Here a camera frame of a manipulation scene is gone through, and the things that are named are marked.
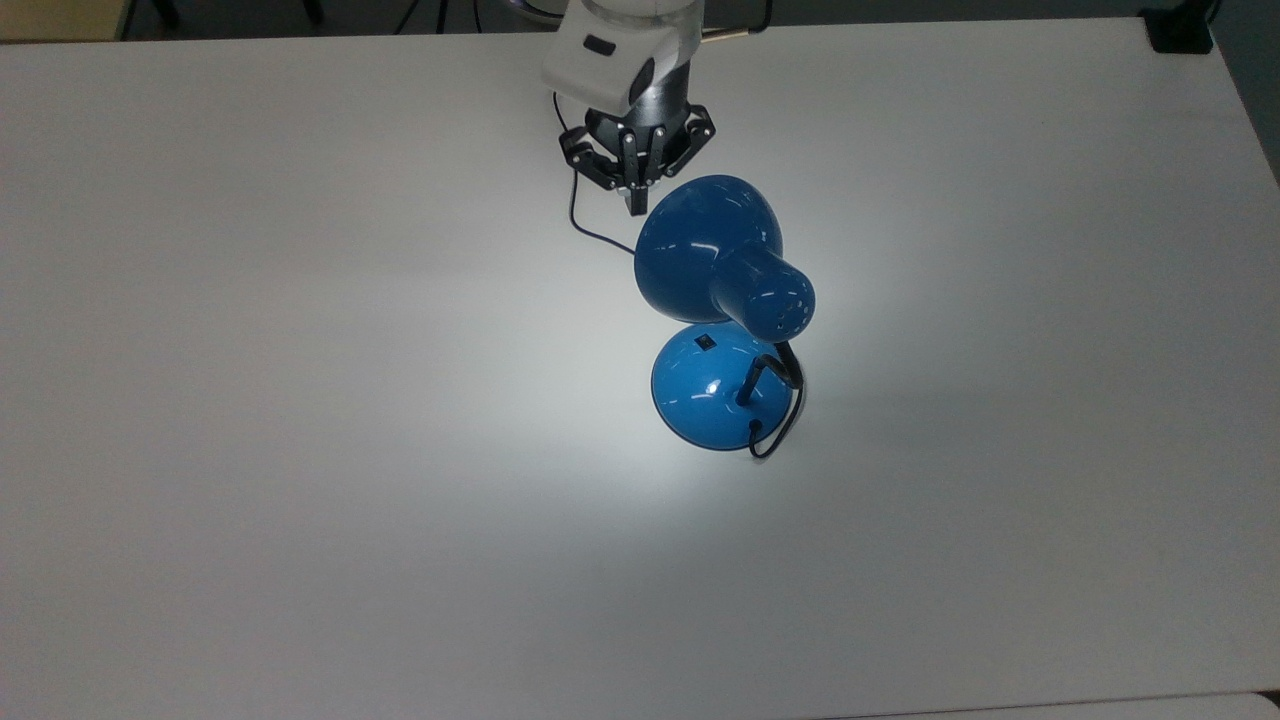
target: black bracket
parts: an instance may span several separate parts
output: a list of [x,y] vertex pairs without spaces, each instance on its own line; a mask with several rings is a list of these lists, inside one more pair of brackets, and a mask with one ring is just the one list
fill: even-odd
[[648,142],[640,142],[637,132],[644,129],[618,128],[617,159],[600,152],[585,127],[567,129],[559,136],[568,167],[604,190],[622,192],[631,215],[648,213],[649,188],[663,176],[676,177],[716,137],[716,124],[703,105],[690,105],[689,118],[675,132],[666,126],[648,128]]
[[1172,10],[1146,9],[1138,17],[1147,23],[1147,37],[1156,53],[1208,55],[1213,36],[1208,31],[1213,0],[1185,0]]

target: blue desk lamp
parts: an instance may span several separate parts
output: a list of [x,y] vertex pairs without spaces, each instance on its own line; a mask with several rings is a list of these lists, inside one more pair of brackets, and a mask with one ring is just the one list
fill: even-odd
[[[640,231],[635,272],[654,309],[694,323],[654,363],[653,400],[662,419],[699,447],[750,447],[767,457],[803,401],[804,377],[787,341],[809,324],[814,304],[809,278],[782,260],[769,204],[730,176],[676,188]],[[759,452],[756,443],[780,427],[769,450]]]

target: lamp shade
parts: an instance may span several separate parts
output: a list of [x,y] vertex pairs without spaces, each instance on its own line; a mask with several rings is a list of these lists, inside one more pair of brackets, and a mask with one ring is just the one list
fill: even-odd
[[635,273],[654,309],[686,323],[733,319],[756,340],[785,342],[813,319],[813,284],[782,259],[773,210],[731,176],[690,181],[654,208]]

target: lamp base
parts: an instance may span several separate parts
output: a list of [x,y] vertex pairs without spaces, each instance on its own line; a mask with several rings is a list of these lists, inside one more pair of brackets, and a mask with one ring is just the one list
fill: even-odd
[[751,363],[773,352],[733,322],[690,325],[672,337],[653,365],[653,402],[677,436],[707,450],[741,450],[782,424],[791,388],[772,372],[760,375],[746,405],[737,393]]

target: table surface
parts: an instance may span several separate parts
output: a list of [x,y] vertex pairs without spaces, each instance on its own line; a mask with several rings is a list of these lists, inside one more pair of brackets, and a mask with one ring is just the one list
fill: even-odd
[[549,40],[0,47],[12,716],[1280,685],[1280,191],[1216,51],[1130,19],[703,49],[681,179],[753,182],[818,288],[756,464],[653,409],[680,324],[566,223]]

